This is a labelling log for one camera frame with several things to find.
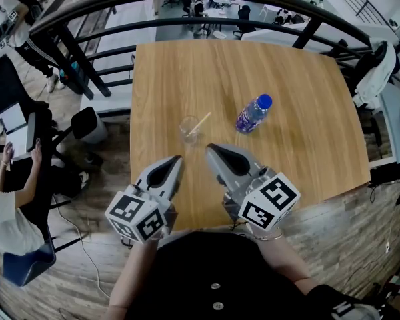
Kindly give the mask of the clear drinking glass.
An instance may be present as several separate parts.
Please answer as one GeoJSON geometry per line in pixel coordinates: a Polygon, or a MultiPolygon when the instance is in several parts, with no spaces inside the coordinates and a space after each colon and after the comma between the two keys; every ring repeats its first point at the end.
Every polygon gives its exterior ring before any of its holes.
{"type": "Polygon", "coordinates": [[[199,136],[199,128],[195,128],[199,123],[195,116],[186,116],[179,125],[181,139],[185,144],[194,145],[199,136]]]}

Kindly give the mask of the person's left forearm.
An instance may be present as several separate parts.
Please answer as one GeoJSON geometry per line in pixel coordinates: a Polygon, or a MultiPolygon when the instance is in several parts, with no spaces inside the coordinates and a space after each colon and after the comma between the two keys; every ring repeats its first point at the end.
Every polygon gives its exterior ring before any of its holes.
{"type": "Polygon", "coordinates": [[[158,243],[158,239],[150,239],[144,244],[136,243],[133,245],[126,264],[113,287],[102,320],[125,319],[128,309],[136,299],[151,268],[158,243]]]}

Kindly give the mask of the white jacket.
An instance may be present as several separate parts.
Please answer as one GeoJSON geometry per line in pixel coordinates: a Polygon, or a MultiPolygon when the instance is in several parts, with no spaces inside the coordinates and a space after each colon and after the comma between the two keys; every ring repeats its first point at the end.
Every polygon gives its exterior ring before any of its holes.
{"type": "Polygon", "coordinates": [[[351,76],[352,100],[362,107],[378,96],[392,74],[398,72],[400,63],[391,42],[379,37],[369,38],[371,53],[364,54],[357,62],[351,76]]]}

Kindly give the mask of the black mesh office chair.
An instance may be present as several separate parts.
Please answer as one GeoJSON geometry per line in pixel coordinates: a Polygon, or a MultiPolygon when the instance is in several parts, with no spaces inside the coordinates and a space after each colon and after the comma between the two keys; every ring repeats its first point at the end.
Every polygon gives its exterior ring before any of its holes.
{"type": "Polygon", "coordinates": [[[60,159],[70,170],[79,172],[81,168],[72,162],[72,160],[60,154],[57,146],[71,133],[74,135],[74,138],[81,140],[86,134],[88,119],[93,115],[95,110],[92,107],[81,110],[71,118],[71,125],[67,129],[56,131],[53,128],[49,104],[42,101],[35,101],[28,95],[10,58],[4,55],[0,57],[0,113],[15,103],[20,104],[22,112],[26,117],[30,113],[35,112],[35,137],[45,137],[46,143],[51,146],[51,154],[60,159]]]}

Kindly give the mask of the blue capped water bottle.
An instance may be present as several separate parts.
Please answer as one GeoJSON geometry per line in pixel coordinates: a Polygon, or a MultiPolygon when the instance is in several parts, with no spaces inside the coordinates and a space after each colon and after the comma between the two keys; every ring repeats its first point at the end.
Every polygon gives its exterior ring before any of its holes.
{"type": "Polygon", "coordinates": [[[238,115],[236,129],[244,134],[252,132],[266,118],[272,104],[273,100],[268,94],[262,94],[250,101],[238,115]]]}

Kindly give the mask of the yellow and white straw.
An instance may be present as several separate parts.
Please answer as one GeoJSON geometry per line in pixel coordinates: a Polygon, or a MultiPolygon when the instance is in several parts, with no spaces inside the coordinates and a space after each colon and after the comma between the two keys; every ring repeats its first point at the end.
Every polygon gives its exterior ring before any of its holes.
{"type": "Polygon", "coordinates": [[[194,128],[192,128],[192,130],[190,130],[188,136],[191,136],[191,135],[193,135],[194,133],[196,133],[196,132],[200,129],[200,127],[202,126],[202,124],[204,124],[204,122],[206,122],[206,120],[207,120],[210,116],[211,116],[211,112],[208,112],[208,114],[206,114],[206,115],[202,118],[202,120],[200,120],[200,121],[198,122],[198,124],[196,124],[196,126],[194,126],[194,128]]]}

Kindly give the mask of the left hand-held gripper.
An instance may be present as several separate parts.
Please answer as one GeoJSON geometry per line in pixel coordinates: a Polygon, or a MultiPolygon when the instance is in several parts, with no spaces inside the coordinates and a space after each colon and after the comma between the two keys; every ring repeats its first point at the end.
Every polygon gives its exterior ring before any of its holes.
{"type": "Polygon", "coordinates": [[[171,200],[178,192],[183,169],[180,155],[160,159],[141,172],[136,185],[117,192],[105,211],[114,230],[142,244],[162,232],[170,233],[177,218],[171,200]]]}

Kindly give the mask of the open laptop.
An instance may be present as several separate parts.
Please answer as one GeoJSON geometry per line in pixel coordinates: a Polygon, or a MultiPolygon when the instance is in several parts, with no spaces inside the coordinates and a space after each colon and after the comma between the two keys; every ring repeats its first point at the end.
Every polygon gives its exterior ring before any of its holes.
{"type": "Polygon", "coordinates": [[[36,114],[32,112],[24,116],[19,103],[15,103],[0,113],[0,121],[6,134],[6,143],[13,146],[13,160],[18,161],[29,157],[35,147],[36,114]]]}

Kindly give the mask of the person's black shirt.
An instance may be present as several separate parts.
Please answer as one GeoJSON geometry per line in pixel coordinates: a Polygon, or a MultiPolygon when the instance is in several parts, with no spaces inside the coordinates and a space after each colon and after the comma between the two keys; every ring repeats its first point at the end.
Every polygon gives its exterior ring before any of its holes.
{"type": "Polygon", "coordinates": [[[158,249],[125,320],[379,320],[328,285],[303,294],[250,239],[194,232],[158,249]]]}

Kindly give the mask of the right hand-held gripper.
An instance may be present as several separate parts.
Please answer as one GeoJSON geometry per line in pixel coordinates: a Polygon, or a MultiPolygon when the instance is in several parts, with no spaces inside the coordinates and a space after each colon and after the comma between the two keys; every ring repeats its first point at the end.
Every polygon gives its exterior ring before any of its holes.
{"type": "Polygon", "coordinates": [[[259,161],[241,147],[210,143],[205,156],[218,183],[234,189],[228,190],[223,199],[224,209],[234,221],[243,219],[258,229],[270,231],[301,198],[282,172],[261,167],[259,161]]]}

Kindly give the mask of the dark blue chair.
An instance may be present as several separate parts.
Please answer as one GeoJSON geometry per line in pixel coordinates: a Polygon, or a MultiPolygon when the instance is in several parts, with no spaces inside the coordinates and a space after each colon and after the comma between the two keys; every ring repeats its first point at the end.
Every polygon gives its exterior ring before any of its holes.
{"type": "Polygon", "coordinates": [[[36,251],[26,255],[3,254],[3,277],[18,287],[24,287],[46,272],[56,262],[54,237],[50,236],[36,251]]]}

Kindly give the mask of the white waste bin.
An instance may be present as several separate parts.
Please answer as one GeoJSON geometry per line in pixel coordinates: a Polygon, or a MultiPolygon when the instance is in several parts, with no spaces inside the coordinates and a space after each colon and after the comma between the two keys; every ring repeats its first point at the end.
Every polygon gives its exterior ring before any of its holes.
{"type": "Polygon", "coordinates": [[[88,119],[86,134],[81,138],[88,144],[98,144],[104,141],[107,136],[107,128],[96,112],[88,119]]]}

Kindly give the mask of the person's right forearm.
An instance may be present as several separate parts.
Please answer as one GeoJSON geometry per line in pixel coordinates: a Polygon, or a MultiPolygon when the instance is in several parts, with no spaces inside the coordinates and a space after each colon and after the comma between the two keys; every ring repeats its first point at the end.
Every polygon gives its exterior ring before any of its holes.
{"type": "Polygon", "coordinates": [[[253,226],[252,233],[263,258],[270,267],[288,278],[304,295],[318,286],[306,262],[289,244],[279,227],[266,232],[253,226]]]}

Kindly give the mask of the light grey desk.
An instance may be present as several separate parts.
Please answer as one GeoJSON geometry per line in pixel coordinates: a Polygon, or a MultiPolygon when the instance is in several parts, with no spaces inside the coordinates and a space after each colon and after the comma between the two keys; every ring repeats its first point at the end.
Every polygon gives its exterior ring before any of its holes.
{"type": "Polygon", "coordinates": [[[400,163],[400,89],[388,83],[379,97],[390,136],[392,155],[400,163]]]}

